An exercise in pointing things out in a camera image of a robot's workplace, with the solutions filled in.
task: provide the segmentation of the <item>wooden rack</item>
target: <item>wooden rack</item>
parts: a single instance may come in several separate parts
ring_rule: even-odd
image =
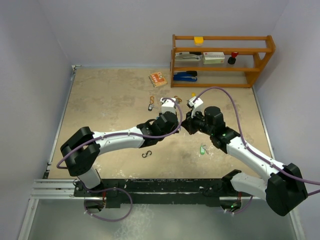
[[[206,42],[211,41],[264,41],[265,47],[208,47],[208,46],[178,46],[177,41],[189,40],[193,41],[194,36],[172,36],[172,50],[171,50],[171,87],[238,87],[251,88],[256,82],[257,78],[264,70],[268,61],[276,50],[276,45],[270,35],[268,36],[203,36],[205,45]],[[180,52],[223,52],[225,55],[231,55],[232,52],[238,52],[237,61],[242,55],[252,56],[252,66],[230,65],[227,63],[228,56],[226,56],[224,63],[219,64],[203,64],[200,62],[175,62],[176,53]],[[261,59],[259,53],[265,53]],[[227,83],[176,83],[174,82],[174,72],[181,71],[221,71],[221,72],[244,72],[247,83],[227,84]]]

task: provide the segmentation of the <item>red and black object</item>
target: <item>red and black object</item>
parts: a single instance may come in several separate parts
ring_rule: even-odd
[[[229,59],[228,59],[228,64],[231,64],[231,65],[233,65],[233,64],[235,64],[236,63],[236,56],[238,56],[238,52],[232,52],[231,53],[231,57],[229,57]]]

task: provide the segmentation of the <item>wooden shelf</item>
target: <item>wooden shelf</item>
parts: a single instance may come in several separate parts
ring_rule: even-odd
[[[268,36],[203,36],[202,46],[194,45],[194,36],[172,36],[171,51],[171,87],[240,87],[253,86],[271,56],[276,45],[270,35]],[[224,52],[225,62],[218,64],[203,64],[201,61],[175,61],[175,54],[179,52]],[[234,65],[228,64],[229,55],[238,52]],[[244,72],[247,84],[223,83],[176,83],[173,81],[174,72],[178,71],[220,71]]]

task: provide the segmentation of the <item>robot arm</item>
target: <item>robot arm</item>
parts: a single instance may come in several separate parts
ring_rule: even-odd
[[[99,139],[90,143],[86,148],[78,149],[65,160],[70,176],[78,177],[88,189],[103,189],[101,178],[92,167],[99,155],[120,149],[153,146],[164,138],[149,138],[148,136],[163,136],[177,128],[179,123],[174,102],[167,99],[161,99],[161,102],[161,113],[157,119],[150,119],[130,129],[92,132],[87,126],[80,128],[61,146],[63,156],[89,140]]]
[[[226,126],[223,114],[218,107],[207,107],[203,115],[203,101],[198,98],[194,102],[195,98],[188,101],[187,105],[191,111],[186,114],[182,126],[190,135],[197,131],[209,135],[216,148],[239,159],[261,177],[249,176],[239,170],[234,170],[224,178],[232,190],[245,192],[266,200],[272,210],[281,216],[286,215],[308,197],[303,182],[289,178],[272,167],[272,165],[276,165],[281,170],[302,178],[296,165],[292,163],[285,165],[263,154],[249,143],[244,145],[240,134]],[[252,154],[247,147],[269,160],[271,165]]]

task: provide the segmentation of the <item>white wall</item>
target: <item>white wall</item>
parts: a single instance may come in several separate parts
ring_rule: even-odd
[[[0,238],[18,237],[41,178],[71,78],[36,0],[0,1]]]
[[[39,0],[72,64],[169,66],[172,34],[268,35],[288,0]]]
[[[320,181],[320,1],[290,0],[272,37],[276,52],[255,87],[274,154]],[[320,194],[299,207],[309,240],[319,239],[319,202]]]

